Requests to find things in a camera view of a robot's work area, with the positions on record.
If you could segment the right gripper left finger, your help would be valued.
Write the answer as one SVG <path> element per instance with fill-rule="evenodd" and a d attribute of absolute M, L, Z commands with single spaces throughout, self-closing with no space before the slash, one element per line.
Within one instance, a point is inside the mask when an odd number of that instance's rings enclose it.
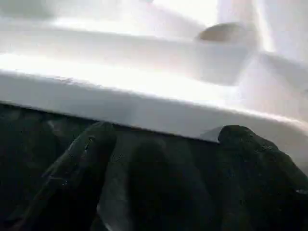
<path fill-rule="evenodd" d="M 86 128 L 43 174 L 44 182 L 16 231 L 89 231 L 117 134 L 98 122 Z"/>

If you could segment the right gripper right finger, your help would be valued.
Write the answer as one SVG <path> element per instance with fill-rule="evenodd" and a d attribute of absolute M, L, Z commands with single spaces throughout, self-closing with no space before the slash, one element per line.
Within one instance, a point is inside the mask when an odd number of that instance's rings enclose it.
<path fill-rule="evenodd" d="M 307 230 L 308 178 L 290 156 L 238 125 L 218 141 L 222 230 Z"/>

